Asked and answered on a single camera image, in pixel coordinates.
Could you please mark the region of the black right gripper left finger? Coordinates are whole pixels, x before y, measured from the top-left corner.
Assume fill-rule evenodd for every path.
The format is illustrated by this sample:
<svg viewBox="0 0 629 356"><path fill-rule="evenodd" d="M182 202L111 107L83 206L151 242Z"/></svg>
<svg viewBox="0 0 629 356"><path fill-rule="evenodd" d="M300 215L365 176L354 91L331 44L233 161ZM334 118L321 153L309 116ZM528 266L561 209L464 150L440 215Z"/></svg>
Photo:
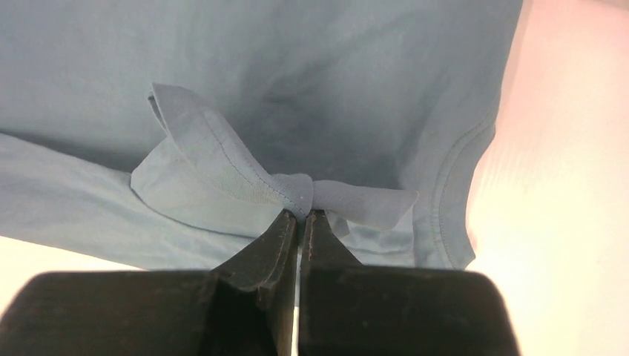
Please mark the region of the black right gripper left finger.
<svg viewBox="0 0 629 356"><path fill-rule="evenodd" d="M48 272L1 319L3 355L289 355L297 222L210 270Z"/></svg>

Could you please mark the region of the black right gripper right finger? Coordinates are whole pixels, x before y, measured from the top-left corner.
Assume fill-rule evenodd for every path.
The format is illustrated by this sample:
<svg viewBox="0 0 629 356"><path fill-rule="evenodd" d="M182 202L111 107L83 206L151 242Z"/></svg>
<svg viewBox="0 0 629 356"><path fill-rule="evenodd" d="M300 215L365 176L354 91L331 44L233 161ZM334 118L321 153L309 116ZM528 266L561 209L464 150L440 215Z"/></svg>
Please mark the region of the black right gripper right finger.
<svg viewBox="0 0 629 356"><path fill-rule="evenodd" d="M504 301L484 275L368 266L334 235L323 211L303 235L300 355L519 353Z"/></svg>

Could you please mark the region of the blue-grey t-shirt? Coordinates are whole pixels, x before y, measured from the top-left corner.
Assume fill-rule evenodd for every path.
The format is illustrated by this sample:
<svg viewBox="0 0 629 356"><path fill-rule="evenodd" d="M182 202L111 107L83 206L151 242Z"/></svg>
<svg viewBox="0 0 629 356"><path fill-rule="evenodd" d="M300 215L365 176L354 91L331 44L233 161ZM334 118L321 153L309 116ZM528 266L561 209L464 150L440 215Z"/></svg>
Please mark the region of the blue-grey t-shirt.
<svg viewBox="0 0 629 356"><path fill-rule="evenodd" d="M213 268L282 211L465 268L520 1L3 1L1 235Z"/></svg>

